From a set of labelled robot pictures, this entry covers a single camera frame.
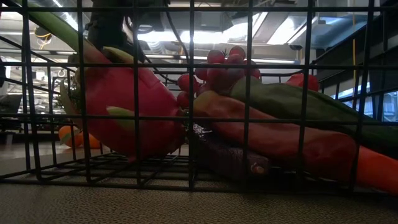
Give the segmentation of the long red pepper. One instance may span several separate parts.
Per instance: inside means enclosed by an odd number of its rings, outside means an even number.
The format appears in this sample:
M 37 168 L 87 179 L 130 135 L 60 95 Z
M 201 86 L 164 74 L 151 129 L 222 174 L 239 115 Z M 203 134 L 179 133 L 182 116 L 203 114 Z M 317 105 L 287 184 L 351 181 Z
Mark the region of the long red pepper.
M 193 114 L 207 118 L 243 119 L 245 104 L 213 91 L 193 101 Z M 282 167 L 296 167 L 300 126 L 292 123 L 249 123 L 248 147 Z M 348 135 L 305 128 L 304 170 L 323 178 L 348 182 L 356 143 Z

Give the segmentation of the large ventilation duct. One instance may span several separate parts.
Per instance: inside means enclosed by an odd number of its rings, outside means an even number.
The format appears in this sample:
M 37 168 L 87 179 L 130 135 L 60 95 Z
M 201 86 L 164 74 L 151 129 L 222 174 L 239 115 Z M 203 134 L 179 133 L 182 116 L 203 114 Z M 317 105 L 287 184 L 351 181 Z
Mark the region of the large ventilation duct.
M 333 47 L 365 26 L 366 23 L 367 16 L 361 14 L 347 14 L 341 17 L 315 16 L 312 21 L 311 48 Z

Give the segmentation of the red grape bunch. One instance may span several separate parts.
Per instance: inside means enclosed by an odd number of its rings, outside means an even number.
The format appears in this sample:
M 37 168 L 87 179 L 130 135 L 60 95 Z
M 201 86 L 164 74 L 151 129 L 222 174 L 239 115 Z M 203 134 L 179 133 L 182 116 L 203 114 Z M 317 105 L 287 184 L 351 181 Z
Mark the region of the red grape bunch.
M 247 64 L 246 53 L 240 46 L 234 46 L 229 50 L 228 57 L 219 50 L 211 50 L 207 55 L 207 64 Z M 199 96 L 204 91 L 213 90 L 217 93 L 227 93 L 232 86 L 246 75 L 260 79 L 261 73 L 258 68 L 204 68 L 198 67 L 194 75 L 203 80 L 204 84 L 199 84 L 193 78 L 193 93 Z M 181 92 L 177 96 L 177 102 L 182 108 L 189 107 L 190 75 L 185 73 L 177 80 L 177 85 Z

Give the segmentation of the tangerine cluster with leaves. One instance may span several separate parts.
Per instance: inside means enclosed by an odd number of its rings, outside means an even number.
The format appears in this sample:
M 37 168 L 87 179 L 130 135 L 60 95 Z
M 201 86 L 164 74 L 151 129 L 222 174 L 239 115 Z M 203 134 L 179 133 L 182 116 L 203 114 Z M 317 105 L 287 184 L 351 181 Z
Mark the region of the tangerine cluster with leaves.
M 68 147 L 83 147 L 84 137 L 83 132 L 75 126 L 62 126 L 58 130 L 60 144 Z M 90 148 L 99 149 L 100 142 L 91 134 L 88 135 Z

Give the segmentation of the dark green pepper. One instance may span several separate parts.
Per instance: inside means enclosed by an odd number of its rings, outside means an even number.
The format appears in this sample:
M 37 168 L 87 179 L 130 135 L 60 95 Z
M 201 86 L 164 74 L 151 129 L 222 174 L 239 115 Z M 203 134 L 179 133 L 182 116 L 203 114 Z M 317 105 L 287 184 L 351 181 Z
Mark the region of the dark green pepper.
M 246 89 L 249 88 L 249 99 Z M 264 84 L 251 78 L 236 81 L 228 96 L 248 102 L 250 107 L 278 119 L 302 119 L 303 88 L 285 83 Z M 336 131 L 356 137 L 359 112 L 348 105 L 317 91 L 307 91 L 305 134 L 310 128 Z M 398 126 L 382 125 L 380 121 L 363 115 L 360 145 L 393 159 L 398 159 Z

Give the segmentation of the red bell pepper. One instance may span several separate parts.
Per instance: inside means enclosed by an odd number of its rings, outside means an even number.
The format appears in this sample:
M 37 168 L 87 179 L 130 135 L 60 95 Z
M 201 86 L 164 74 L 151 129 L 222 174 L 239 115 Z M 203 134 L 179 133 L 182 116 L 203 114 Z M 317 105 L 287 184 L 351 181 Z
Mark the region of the red bell pepper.
M 303 87 L 304 85 L 304 74 L 296 73 L 293 74 L 287 81 L 286 84 Z M 308 76 L 308 89 L 312 91 L 319 90 L 318 79 L 314 75 Z

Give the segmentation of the pink dragon fruit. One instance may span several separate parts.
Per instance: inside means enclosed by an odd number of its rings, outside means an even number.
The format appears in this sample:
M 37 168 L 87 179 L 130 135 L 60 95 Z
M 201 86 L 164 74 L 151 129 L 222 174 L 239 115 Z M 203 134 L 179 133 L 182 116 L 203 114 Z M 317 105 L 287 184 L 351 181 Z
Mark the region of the pink dragon fruit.
M 79 90 L 85 98 L 72 102 L 64 84 L 60 101 L 79 128 L 130 161 L 161 157 L 176 151 L 185 128 L 176 120 L 176 97 L 147 67 L 132 66 L 134 57 L 115 47 L 95 47 L 78 30 L 34 2 L 24 3 L 30 17 L 65 42 L 77 54 Z

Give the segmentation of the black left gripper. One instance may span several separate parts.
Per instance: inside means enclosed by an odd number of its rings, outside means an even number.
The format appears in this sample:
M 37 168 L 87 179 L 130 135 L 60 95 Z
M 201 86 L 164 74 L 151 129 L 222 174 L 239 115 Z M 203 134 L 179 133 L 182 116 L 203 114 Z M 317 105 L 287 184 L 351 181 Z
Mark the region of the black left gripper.
M 168 0 L 91 0 L 93 7 L 132 7 L 137 1 L 137 6 L 143 7 L 164 7 Z M 137 23 L 139 32 L 164 31 L 162 22 L 164 12 L 149 12 L 144 9 L 137 11 Z M 122 25 L 132 30 L 134 23 L 133 9 L 126 11 L 98 11 L 92 12 L 90 21 L 86 25 L 88 40 L 95 47 L 122 47 L 138 61 L 145 61 L 146 55 L 141 49 L 140 43 L 133 41 L 131 31 L 122 30 Z

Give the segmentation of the long ceiling light fixture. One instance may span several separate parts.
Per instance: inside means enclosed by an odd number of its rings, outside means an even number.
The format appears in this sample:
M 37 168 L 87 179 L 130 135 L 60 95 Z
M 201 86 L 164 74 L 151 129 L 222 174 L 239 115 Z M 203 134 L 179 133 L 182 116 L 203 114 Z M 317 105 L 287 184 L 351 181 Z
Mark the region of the long ceiling light fixture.
M 147 54 L 147 58 L 149 59 L 162 59 L 162 60 L 185 60 L 186 56 L 184 55 L 157 55 L 157 54 Z M 194 60 L 207 60 L 205 56 L 194 56 Z M 272 63 L 272 64 L 287 64 L 294 65 L 299 64 L 297 60 L 282 60 L 282 59 L 271 59 L 271 58 L 254 58 L 253 62 L 256 63 Z

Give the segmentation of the black aluminium table frame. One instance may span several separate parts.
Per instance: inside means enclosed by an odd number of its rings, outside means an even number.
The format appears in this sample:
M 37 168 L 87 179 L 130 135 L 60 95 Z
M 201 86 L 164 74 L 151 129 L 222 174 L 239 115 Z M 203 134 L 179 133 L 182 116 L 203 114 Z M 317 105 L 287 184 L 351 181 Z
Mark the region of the black aluminium table frame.
M 25 135 L 24 133 L 18 133 L 14 131 L 0 131 L 0 144 L 7 144 L 7 143 L 23 143 L 24 141 L 28 140 L 32 142 L 33 140 L 38 140 L 38 142 L 49 142 L 49 141 L 59 141 L 58 133 L 37 133 L 33 135 L 28 133 Z

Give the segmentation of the round grey mat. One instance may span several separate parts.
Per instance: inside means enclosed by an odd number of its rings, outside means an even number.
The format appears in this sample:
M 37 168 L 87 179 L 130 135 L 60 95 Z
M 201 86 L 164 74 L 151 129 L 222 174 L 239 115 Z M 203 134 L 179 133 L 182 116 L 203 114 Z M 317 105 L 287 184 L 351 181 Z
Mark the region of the round grey mat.
M 0 224 L 398 224 L 394 198 L 0 185 Z

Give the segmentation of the orange carrot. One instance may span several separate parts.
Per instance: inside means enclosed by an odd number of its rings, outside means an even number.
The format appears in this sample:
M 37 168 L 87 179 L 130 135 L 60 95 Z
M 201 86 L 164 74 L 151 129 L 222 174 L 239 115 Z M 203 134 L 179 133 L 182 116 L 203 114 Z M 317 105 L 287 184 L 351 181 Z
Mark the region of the orange carrot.
M 398 195 L 398 160 L 360 146 L 356 183 Z

